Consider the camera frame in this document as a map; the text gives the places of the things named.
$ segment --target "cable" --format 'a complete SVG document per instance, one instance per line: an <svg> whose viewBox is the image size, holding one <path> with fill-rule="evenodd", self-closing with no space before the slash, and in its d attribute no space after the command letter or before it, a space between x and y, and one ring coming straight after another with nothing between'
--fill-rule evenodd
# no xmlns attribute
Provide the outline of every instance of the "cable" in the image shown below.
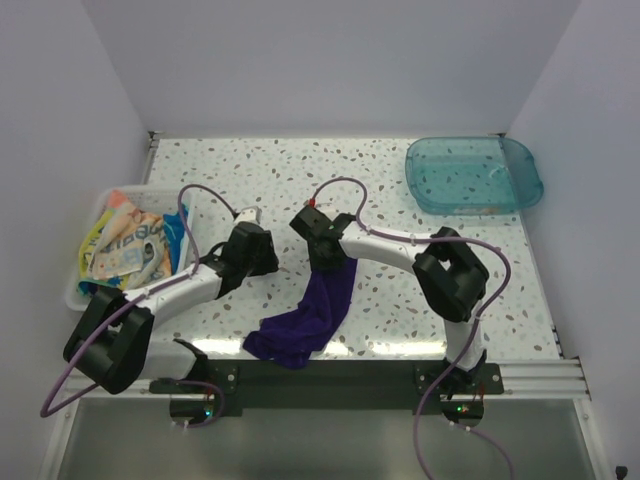
<svg viewBox="0 0 640 480"><path fill-rule="evenodd" d="M220 416L222 415L222 412L224 411L224 393L222 393L222 390L220 390L218 386L214 385L213 383L198 382L196 380L176 380L175 383L178 385L188 385L193 387L208 388L210 390L213 390L218 395L218 397L220 397L220 406L218 408L218 411L215 413L215 415L209 416L209 418L207 418L203 422L194 423L193 425L187 424L186 428L206 427L207 425L212 424L213 422L215 422L220 418Z"/></svg>
<svg viewBox="0 0 640 480"><path fill-rule="evenodd" d="M95 340L107 328L109 328L109 326L113 322L115 322L124 313L126 313L129 310L131 310L135 305L140 303L142 300L147 298L149 295L153 295L154 293L157 293L157 292L159 292L159 291L161 291L161 290L163 290L163 289L165 289L167 287L170 287L172 285L180 283L183 280L186 280L186 279L190 278L193 274L195 274L198 271L198 267L200 266L200 253L198 251L198 245L196 244L196 240L195 240L195 238L193 236L193 232L191 232L191 229L189 228L189 225L187 224L187 216L186 216L185 211L184 211L184 205L182 204L182 197L184 196L184 193L187 190L191 189L191 188L200 188L202 190L205 190L205 191L209 192L210 194L215 196L218 200L220 200L220 202L222 202L222 204L231 212L231 215L234 218L238 215L237 212L231 207L231 205L224 198L222 198L222 196L220 194L218 194L217 192L213 191L209 187L206 187L204 185L200 185L200 184L197 184L197 183L192 183L192 184L189 184L189 185L185 185L180 190L180 192L178 193L178 214L180 215L180 221L182 222L182 225L184 227L184 231L187 234L187 238L189 239L189 244L190 244L191 248L193 249L193 254L195 256L195 260L194 260L194 263L193 263L193 269L191 270L191 272L185 273L183 275L178 275L178 276L176 276L175 278L171 279L168 282L165 282L165 283L160 284L160 285L156 285L155 287L149 287L149 290L148 290L147 294L138 295L137 297L133 298L132 300L129 300L127 303L125 303L122 307L120 307L118 310L113 312L111 315L109 315L107 317L107 319L104 320L98 326L98 328L96 328L91 333L91 335L89 335L87 340L85 342L83 342L83 344L80 346L78 351L69 360L69 363L67 364L66 368L64 369L64 371L62 372L60 377L58 377L56 382L53 384L53 387L51 388L51 391L49 391L47 397L44 400L44 403L42 404L42 408L40 409L40 416L42 418L50 417L54 413L60 411L61 409L63 409L67 405L75 402L77 399L79 399L80 397L86 395L87 393L91 392L92 390L96 389L99 386L97 383L94 383L93 385L90 385L87 388L85 388L85 389L83 389L83 390L81 390L79 392L76 392L75 394L73 394L69 398L64 399L63 401L61 401L57 405L55 405L53 407L51 406L51 404L53 403L53 400L55 399L55 397L60 392L60 389L62 388L62 385L69 378L69 376L71 375L71 372L73 371L73 369L76 368L76 365L78 364L78 362L80 361L80 359L82 358L84 353L93 344L93 342L95 342ZM187 380L176 380L176 382L178 382L178 383L179 382L187 382ZM213 388L213 390L215 390L218 393L218 395L220 396L220 398L221 398L221 403L220 403L221 408L216 413L216 415L213 417L213 420L207 419L207 421L206 421L206 424L212 423L213 421L217 420L217 418L220 415L222 415L222 406L224 406L224 394L222 393L222 391L219 388L217 388L213 384L209 384L209 383L205 383L205 382L192 382L192 383L190 383L190 385L196 385L196 384L203 384L207 388ZM199 424L190 425L189 428L196 427L196 426L202 426L202 425L199 425Z"/></svg>
<svg viewBox="0 0 640 480"><path fill-rule="evenodd" d="M224 247L227 244L227 242L218 242L216 243L211 250L209 250L209 255L211 255L212 253L215 253L217 250L219 250L220 248Z"/></svg>
<svg viewBox="0 0 640 480"><path fill-rule="evenodd" d="M356 217L356 222L358 226L369 234L376 235L378 237L385 238L387 240L393 240L396 242L415 243L415 244L470 243L472 245L478 245L480 247L486 248L487 250L490 250L491 252L495 253L500 258L500 260L502 260L502 263L504 264L504 267L505 267L504 280L502 281L500 286L495 290L495 292L493 292L493 294L487 299L487 301L483 305L481 305L480 308L478 309L475 315L475 320L471 327L471 333L469 334L469 338L467 339L467 342L464 344L462 350L460 351L458 356L453 360L453 362L451 362L451 364L440 374L440 376L438 376L438 378L436 378L431 383L431 385L429 385L429 388L427 388L427 391L424 393L424 395L422 395L422 398L420 399L420 403L418 404L418 408L415 413L415 418L413 421L413 447L416 452L416 458L418 459L418 463L420 464L420 467L422 468L422 471L425 473L427 478L429 478L430 480L435 480L435 477L431 473L431 470L429 469L429 466L427 465L422 455L422 452L420 451L421 449L420 449L420 439L418 436L418 431L419 431L418 428L420 425L420 416L422 414L422 410L424 409L424 406L427 402L427 399L429 398L429 395L431 395L434 392L434 390L438 387L438 385L456 368L460 360L462 360L462 358L466 355L467 351L471 347L471 344L473 343L473 339L476 336L476 333L478 332L478 328L480 326L480 317L482 316L484 311L489 307L489 305L491 305L494 301L496 301L496 299L502 294L502 292L507 287L507 284L511 279L511 265L509 264L509 259L497 247L494 247L493 245L487 242L484 242L482 240L477 240L475 238L465 238L465 237L412 238L412 237L405 237L402 235L394 235L386 232L381 232L379 230L375 230L371 228L370 226L366 225L362 221L362 210L364 209L367 203L367 198L368 198L367 187L363 182L353 177L337 177L324 182L315 190L315 192L313 193L313 196L309 200L309 204L312 206L315 205L317 195L325 187L335 182L351 182L351 183L355 183L360 188L362 188L362 201L360 202L360 205L356 210L355 217ZM504 450L504 448L502 448L502 446L500 446L491 437L489 437L488 435L482 432L476 431L474 429L470 429L469 431L479 436L480 438L483 438L487 442L491 443L502 454L502 456L504 457L507 463L507 466L509 467L509 476L511 480L514 480L515 468L513 465L513 461L509 457L508 453Z"/></svg>

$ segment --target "terrazzo surface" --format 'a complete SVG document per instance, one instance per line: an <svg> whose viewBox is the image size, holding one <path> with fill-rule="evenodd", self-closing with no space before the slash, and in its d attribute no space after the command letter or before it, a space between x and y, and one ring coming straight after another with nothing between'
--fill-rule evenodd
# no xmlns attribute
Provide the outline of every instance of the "terrazzo surface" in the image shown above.
<svg viewBox="0 0 640 480"><path fill-rule="evenodd" d="M183 338L212 358L252 358L244 337L261 318L295 309L310 269L306 244L289 222L315 187L336 176L354 176L369 189L366 223L416 234L450 226L461 235L500 247L511 260L513 278L482 320L490 360L551 360L559 349L522 222L507 216L431 216L417 206L405 181L405 153L412 139L162 139L148 183L180 188L202 183L236 208L262 208L280 271L245 280L215 302L184 312L153 334L157 342ZM362 192L337 183L319 196L340 211L354 212ZM194 235L201 251L226 240L229 213L208 194L198 194ZM473 247L491 272L488 292L504 276L490 252ZM321 359L439 359L445 351L442 320L431 312L416 279L403 271L361 261L349 314Z"/></svg>

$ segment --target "purple towel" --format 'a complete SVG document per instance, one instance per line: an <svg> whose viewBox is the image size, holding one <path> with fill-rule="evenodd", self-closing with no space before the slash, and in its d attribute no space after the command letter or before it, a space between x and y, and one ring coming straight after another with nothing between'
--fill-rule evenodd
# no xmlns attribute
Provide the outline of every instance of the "purple towel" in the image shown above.
<svg viewBox="0 0 640 480"><path fill-rule="evenodd" d="M342 268L312 272L298 309L265 318L260 330L247 336L244 349L283 367L304 367L311 353L325 347L347 315L357 265L348 258Z"/></svg>

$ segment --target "blue plastic tray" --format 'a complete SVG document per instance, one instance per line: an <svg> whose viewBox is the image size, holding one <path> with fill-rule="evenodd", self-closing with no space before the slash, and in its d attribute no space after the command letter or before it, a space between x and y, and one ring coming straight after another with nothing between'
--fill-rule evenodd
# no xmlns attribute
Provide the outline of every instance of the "blue plastic tray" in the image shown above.
<svg viewBox="0 0 640 480"><path fill-rule="evenodd" d="M405 169L420 208L439 215L510 213L544 192L533 155L509 138L423 138L409 147Z"/></svg>

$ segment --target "black mounting bracket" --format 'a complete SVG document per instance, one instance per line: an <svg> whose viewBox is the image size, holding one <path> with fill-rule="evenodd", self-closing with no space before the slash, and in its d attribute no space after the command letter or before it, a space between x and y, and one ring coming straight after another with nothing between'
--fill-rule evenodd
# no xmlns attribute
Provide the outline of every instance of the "black mounting bracket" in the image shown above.
<svg viewBox="0 0 640 480"><path fill-rule="evenodd" d="M207 376L225 393L225 416L244 409L409 410L448 364L442 360L312 360L301 370L289 370L262 360L209 360ZM466 380L438 386L423 415L446 412L451 395L504 393L500 367L482 364ZM154 394L205 393L198 387L151 382ZM203 400L189 402L193 412L207 408Z"/></svg>

